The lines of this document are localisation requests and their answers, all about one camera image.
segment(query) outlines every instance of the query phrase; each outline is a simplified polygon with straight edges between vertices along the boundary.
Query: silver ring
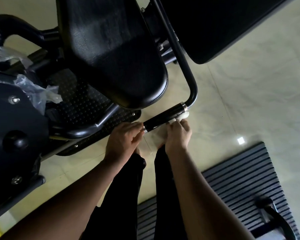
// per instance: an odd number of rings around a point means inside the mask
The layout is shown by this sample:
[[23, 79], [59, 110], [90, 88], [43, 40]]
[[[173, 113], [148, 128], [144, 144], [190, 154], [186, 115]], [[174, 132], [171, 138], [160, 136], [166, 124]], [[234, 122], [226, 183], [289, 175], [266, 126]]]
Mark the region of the silver ring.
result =
[[180, 104], [182, 105], [184, 111], [186, 112], [188, 110], [188, 106], [184, 102], [181, 102]]
[[143, 128], [141, 129], [142, 131], [144, 131], [145, 133], [148, 133], [147, 129], [145, 128], [145, 126], [143, 126]]

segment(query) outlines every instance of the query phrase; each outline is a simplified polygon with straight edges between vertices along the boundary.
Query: tile floor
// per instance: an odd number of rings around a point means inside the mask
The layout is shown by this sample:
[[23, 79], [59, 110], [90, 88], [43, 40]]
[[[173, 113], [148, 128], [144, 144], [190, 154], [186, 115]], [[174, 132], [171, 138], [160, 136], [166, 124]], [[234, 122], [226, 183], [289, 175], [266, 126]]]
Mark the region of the tile floor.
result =
[[[148, 3], [137, 1], [140, 7]], [[57, 25], [55, 0], [0, 0], [0, 13], [16, 15], [39, 29]], [[15, 36], [6, 45], [26, 54], [38, 49]], [[189, 150], [197, 166], [207, 169], [264, 141], [300, 230], [300, 0], [290, 3], [209, 63], [188, 61], [199, 88], [189, 116], [194, 132]], [[169, 64], [168, 73], [166, 94], [142, 111], [141, 121], [188, 98], [179, 66]], [[154, 156], [162, 142], [160, 130], [146, 134], [140, 144], [147, 167], [139, 202], [156, 194]], [[243, 145], [237, 141], [241, 136], [246, 141]], [[75, 155], [44, 161], [41, 173], [47, 182], [7, 214], [19, 221], [79, 179], [103, 159], [106, 143], [107, 138]]]

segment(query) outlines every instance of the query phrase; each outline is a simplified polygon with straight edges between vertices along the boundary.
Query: seat cushion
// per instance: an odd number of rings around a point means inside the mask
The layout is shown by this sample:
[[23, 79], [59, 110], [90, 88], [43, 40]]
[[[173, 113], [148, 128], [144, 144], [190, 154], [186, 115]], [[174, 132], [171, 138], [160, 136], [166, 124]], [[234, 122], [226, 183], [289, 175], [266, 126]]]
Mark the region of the seat cushion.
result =
[[163, 95], [166, 67], [136, 0], [56, 0], [69, 68], [114, 103], [142, 109]]
[[288, 1], [161, 0], [181, 44], [197, 64], [213, 59]]

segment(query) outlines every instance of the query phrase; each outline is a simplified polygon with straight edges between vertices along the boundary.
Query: person's left arm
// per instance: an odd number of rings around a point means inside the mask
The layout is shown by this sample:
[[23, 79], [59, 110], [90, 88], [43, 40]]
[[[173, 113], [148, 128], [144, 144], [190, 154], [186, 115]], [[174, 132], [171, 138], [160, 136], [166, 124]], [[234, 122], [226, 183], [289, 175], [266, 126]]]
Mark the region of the person's left arm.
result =
[[94, 169], [42, 204], [0, 240], [78, 240], [107, 186], [142, 140], [142, 123], [121, 123], [111, 133], [106, 153]]

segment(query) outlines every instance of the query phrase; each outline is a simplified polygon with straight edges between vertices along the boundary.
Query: person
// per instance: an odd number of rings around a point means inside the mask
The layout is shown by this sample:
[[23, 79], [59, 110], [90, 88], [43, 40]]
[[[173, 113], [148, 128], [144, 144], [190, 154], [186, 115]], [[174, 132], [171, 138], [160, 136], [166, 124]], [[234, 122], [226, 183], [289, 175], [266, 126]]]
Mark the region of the person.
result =
[[[140, 122], [118, 125], [109, 136], [103, 161], [1, 239], [137, 239], [137, 197], [145, 162], [136, 147], [142, 128]], [[188, 122], [168, 124], [167, 131], [166, 143], [155, 158], [154, 239], [254, 239], [192, 161]], [[101, 207], [96, 207], [110, 183]]]

